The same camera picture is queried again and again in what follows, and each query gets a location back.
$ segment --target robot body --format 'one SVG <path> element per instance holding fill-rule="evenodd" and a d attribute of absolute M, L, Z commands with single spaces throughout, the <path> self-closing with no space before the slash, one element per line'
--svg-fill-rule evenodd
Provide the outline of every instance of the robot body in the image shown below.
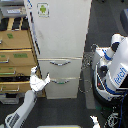
<path fill-rule="evenodd" d="M 96 49 L 92 64 L 94 90 L 102 100 L 117 101 L 128 89 L 127 55 L 128 37 L 122 37 L 119 34 L 113 35 L 111 47 Z"/>

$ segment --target sticker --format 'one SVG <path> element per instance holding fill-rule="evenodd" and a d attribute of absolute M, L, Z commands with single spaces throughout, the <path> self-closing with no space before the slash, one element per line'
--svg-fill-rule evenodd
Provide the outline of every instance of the sticker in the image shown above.
<path fill-rule="evenodd" d="M 13 38 L 12 33 L 8 33 L 7 36 L 8 36 L 9 39 L 12 39 Z"/>
<path fill-rule="evenodd" d="M 38 3 L 37 9 L 40 17 L 49 17 L 49 5 L 47 3 Z"/>
<path fill-rule="evenodd" d="M 8 68 L 8 69 L 13 69 L 13 68 Z"/>
<path fill-rule="evenodd" d="M 14 58 L 28 58 L 26 53 L 13 54 Z"/>
<path fill-rule="evenodd" d="M 5 55 L 0 55 L 1 58 L 5 58 L 6 56 Z"/>

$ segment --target gray floor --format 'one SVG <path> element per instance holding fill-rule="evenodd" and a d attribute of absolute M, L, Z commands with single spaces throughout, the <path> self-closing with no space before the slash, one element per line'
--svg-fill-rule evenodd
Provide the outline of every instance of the gray floor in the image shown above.
<path fill-rule="evenodd" d="M 110 46 L 111 37 L 114 33 L 126 36 L 120 23 L 120 12 L 128 7 L 128 1 L 121 3 L 120 0 L 93 0 L 89 31 L 85 45 L 85 54 L 91 53 L 92 44 Z M 23 128 L 36 128 L 40 125 L 79 125 L 83 128 L 92 128 L 91 115 L 98 117 L 101 128 L 105 119 L 101 115 L 99 103 L 93 96 L 91 88 L 90 66 L 83 65 L 81 72 L 80 89 L 77 99 L 47 100 L 38 98 L 37 103 L 28 116 Z M 23 103 L 20 99 L 18 105 L 3 105 L 0 103 L 0 124 L 4 123 L 5 117 L 14 112 Z"/>

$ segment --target white refrigerator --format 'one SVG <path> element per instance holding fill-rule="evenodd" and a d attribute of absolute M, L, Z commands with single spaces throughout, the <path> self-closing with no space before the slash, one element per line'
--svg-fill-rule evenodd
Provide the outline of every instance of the white refrigerator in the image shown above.
<path fill-rule="evenodd" d="M 24 0 L 47 99 L 77 98 L 91 0 Z"/>

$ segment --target white robot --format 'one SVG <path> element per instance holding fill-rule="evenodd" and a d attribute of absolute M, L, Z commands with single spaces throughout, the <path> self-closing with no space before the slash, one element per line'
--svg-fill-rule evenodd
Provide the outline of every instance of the white robot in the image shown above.
<path fill-rule="evenodd" d="M 12 114 L 5 119 L 5 124 L 0 125 L 0 128 L 21 128 L 26 118 L 34 107 L 37 100 L 37 92 L 44 89 L 50 82 L 49 74 L 43 81 L 36 75 L 37 66 L 31 69 L 30 86 L 32 90 L 25 93 L 24 103 Z"/>
<path fill-rule="evenodd" d="M 106 103 L 117 103 L 128 90 L 128 37 L 114 34 L 111 47 L 96 48 L 92 69 L 94 92 Z"/>

